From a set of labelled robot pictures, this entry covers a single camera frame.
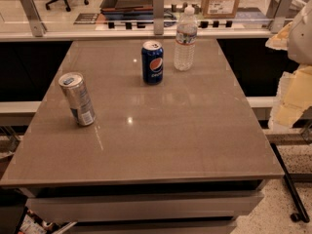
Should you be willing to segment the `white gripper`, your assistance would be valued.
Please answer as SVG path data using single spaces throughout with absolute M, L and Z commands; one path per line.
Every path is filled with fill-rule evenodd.
M 289 59 L 301 65 L 294 73 L 284 72 L 270 112 L 270 129 L 290 129 L 312 106 L 312 0 L 270 37 L 265 46 L 273 50 L 288 50 Z

